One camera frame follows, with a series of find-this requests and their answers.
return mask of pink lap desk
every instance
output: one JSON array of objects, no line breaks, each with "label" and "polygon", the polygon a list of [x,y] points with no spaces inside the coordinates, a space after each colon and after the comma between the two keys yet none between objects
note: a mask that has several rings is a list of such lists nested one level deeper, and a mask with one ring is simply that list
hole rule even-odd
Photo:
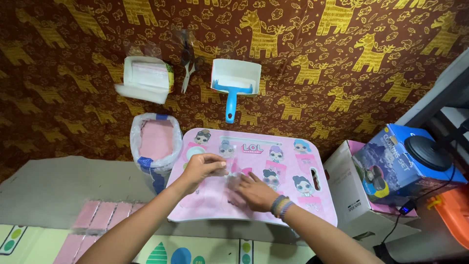
[{"label": "pink lap desk", "polygon": [[[337,226],[319,152],[311,142],[204,128],[189,130],[182,141],[181,155],[174,164],[168,186],[182,174],[192,155],[215,153],[227,159],[230,172],[253,172],[277,193],[289,196],[300,207]],[[179,202],[168,219],[174,222],[257,220],[287,226],[271,213],[252,212],[245,204],[240,205],[239,199],[226,188],[225,177],[206,178],[194,193]]]}]

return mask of orange plastic container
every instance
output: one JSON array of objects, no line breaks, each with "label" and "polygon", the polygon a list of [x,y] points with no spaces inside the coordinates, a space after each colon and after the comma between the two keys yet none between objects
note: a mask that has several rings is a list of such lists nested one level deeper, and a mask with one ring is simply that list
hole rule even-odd
[{"label": "orange plastic container", "polygon": [[439,195],[436,210],[453,237],[469,250],[469,185]]}]

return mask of brown patterned fabric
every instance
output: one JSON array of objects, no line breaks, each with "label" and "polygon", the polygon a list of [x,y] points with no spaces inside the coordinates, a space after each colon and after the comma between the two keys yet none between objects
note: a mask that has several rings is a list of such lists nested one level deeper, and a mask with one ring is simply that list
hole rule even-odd
[{"label": "brown patterned fabric", "polygon": [[[311,140],[327,157],[396,121],[467,47],[462,0],[3,0],[0,2],[0,182],[29,159],[132,160],[129,130],[143,112],[194,127]],[[192,29],[206,64],[185,94],[181,45]],[[165,105],[123,98],[128,55],[173,65]],[[262,65],[261,91],[209,90],[211,62]]]}]

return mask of blue plastic scraper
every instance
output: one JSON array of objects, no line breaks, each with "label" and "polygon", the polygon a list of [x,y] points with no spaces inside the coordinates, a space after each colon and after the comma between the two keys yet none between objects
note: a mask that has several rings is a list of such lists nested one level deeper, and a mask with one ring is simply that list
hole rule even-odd
[{"label": "blue plastic scraper", "polygon": [[235,121],[235,112],[236,112],[236,95],[238,93],[252,93],[252,84],[249,88],[239,88],[233,86],[224,86],[219,85],[218,80],[214,80],[212,87],[215,90],[228,93],[227,99],[227,114],[225,116],[225,121],[229,124],[232,124]]}]

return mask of plastic bag liner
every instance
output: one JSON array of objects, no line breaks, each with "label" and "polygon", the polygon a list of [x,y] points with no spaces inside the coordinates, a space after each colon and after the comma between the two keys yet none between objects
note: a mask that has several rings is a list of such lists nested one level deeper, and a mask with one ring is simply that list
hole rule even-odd
[{"label": "plastic bag liner", "polygon": [[[169,120],[173,125],[173,152],[170,155],[158,160],[142,157],[139,149],[142,145],[142,128],[147,121],[150,120]],[[173,116],[161,115],[154,113],[145,113],[134,117],[132,128],[130,129],[130,150],[134,157],[137,167],[144,173],[151,176],[153,180],[153,188],[159,194],[166,187],[171,169],[176,162],[182,148],[182,131],[179,123]]]}]

